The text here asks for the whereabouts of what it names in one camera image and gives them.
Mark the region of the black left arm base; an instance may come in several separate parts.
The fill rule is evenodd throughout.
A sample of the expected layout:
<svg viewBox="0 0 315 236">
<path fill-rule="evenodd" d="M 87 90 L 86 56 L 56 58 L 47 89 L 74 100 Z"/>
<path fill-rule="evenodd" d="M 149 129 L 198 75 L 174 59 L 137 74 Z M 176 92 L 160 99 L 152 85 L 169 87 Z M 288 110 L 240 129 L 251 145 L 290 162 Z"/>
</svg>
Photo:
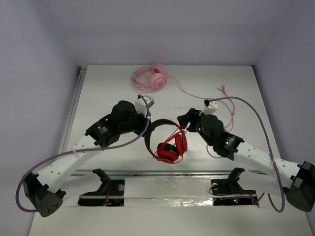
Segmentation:
<svg viewBox="0 0 315 236">
<path fill-rule="evenodd" d="M 111 179 L 102 169 L 94 169 L 101 185 L 96 191 L 86 192 L 79 196 L 78 205 L 82 207 L 123 207 L 124 179 Z"/>
</svg>

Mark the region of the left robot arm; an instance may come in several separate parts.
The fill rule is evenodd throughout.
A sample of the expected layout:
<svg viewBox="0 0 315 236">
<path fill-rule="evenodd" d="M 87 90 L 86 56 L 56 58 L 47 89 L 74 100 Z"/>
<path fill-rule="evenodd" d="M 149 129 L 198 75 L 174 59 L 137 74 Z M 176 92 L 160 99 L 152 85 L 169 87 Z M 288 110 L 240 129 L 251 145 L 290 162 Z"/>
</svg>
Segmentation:
<svg viewBox="0 0 315 236">
<path fill-rule="evenodd" d="M 178 117 L 175 123 L 167 119 L 151 122 L 150 107 L 153 100 L 139 96 L 134 104 L 119 101 L 111 113 L 86 130 L 74 149 L 49 157 L 26 172 L 19 187 L 42 217 L 53 214 L 63 203 L 66 192 L 60 187 L 77 169 L 104 150 L 125 147 L 143 137 L 149 144 L 149 136 L 159 125 L 174 125 L 181 133 L 189 123 L 189 114 Z M 46 162 L 50 165 L 37 173 L 33 170 Z"/>
</svg>

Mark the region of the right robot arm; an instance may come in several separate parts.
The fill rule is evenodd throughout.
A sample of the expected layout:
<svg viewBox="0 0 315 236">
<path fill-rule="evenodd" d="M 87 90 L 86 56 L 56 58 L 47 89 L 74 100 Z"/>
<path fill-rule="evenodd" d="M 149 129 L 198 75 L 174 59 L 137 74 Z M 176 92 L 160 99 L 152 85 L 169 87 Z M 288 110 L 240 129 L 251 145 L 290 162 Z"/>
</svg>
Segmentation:
<svg viewBox="0 0 315 236">
<path fill-rule="evenodd" d="M 220 157 L 248 165 L 259 174 L 235 168 L 227 180 L 232 193 L 254 190 L 260 193 L 285 197 L 295 208 L 310 212 L 315 204 L 315 167 L 310 162 L 302 164 L 272 157 L 242 138 L 226 132 L 215 115 L 201 114 L 195 109 L 178 121 L 189 132 L 197 132 L 206 144 L 212 146 Z"/>
</svg>

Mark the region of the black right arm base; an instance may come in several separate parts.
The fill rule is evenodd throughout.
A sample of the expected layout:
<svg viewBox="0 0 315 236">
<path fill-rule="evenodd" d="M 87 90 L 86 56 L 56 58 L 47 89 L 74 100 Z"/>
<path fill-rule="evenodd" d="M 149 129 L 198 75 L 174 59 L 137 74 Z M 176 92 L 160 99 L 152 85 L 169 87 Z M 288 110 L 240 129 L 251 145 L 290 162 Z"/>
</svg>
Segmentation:
<svg viewBox="0 0 315 236">
<path fill-rule="evenodd" d="M 235 168 L 227 178 L 211 180 L 209 194 L 214 197 L 214 206 L 258 206 L 256 191 L 244 190 L 238 184 L 244 171 L 242 168 Z"/>
</svg>

